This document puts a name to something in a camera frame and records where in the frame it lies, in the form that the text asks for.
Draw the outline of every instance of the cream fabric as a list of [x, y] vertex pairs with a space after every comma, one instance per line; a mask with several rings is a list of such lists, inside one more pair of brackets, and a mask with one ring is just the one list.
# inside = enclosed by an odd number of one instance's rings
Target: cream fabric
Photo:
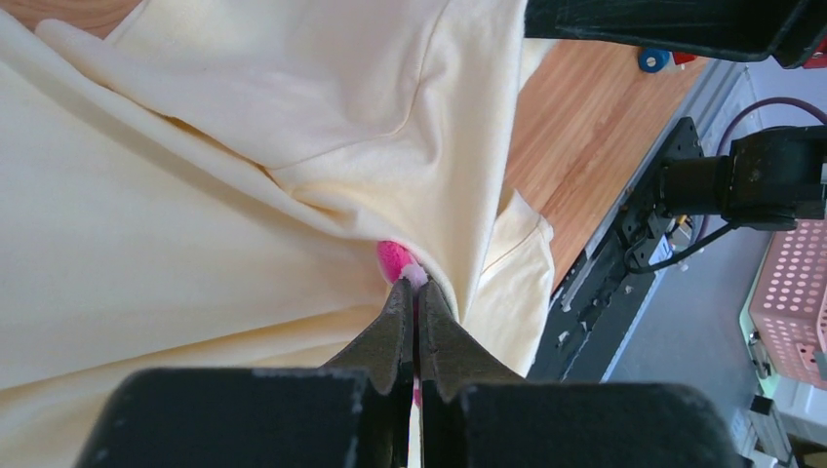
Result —
[[553, 266], [501, 190], [523, 8], [152, 0], [104, 41], [0, 12], [0, 466], [71, 464], [137, 369], [318, 366], [380, 309], [382, 239], [527, 372]]

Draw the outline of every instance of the wood grain surface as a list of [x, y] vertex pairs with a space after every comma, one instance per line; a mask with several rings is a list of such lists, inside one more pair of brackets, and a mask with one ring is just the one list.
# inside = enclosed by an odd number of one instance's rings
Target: wood grain surface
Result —
[[520, 93], [505, 179], [554, 227], [555, 287], [706, 63], [652, 75], [637, 54], [562, 41]]
[[140, 0], [0, 0], [6, 10], [29, 29], [41, 20], [63, 20], [104, 37], [140, 3]]

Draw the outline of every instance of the blue round object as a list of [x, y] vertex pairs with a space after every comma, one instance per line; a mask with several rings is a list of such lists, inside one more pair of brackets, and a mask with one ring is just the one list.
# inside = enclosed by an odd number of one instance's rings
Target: blue round object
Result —
[[669, 63], [669, 51], [662, 49], [643, 49], [638, 56], [638, 66], [646, 73], [657, 73]]

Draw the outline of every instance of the wooden tabletop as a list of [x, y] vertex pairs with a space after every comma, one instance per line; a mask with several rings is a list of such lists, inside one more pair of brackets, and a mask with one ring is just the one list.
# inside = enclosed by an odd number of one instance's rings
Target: wooden tabletop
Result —
[[647, 74], [637, 54], [561, 41], [520, 93], [505, 179], [554, 228], [555, 287], [706, 63]]

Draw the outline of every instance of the pink basket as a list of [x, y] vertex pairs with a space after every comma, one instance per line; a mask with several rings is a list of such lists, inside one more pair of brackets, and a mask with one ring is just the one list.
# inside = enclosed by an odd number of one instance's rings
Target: pink basket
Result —
[[827, 350], [827, 223], [772, 237], [749, 313], [782, 375], [827, 390], [814, 351]]

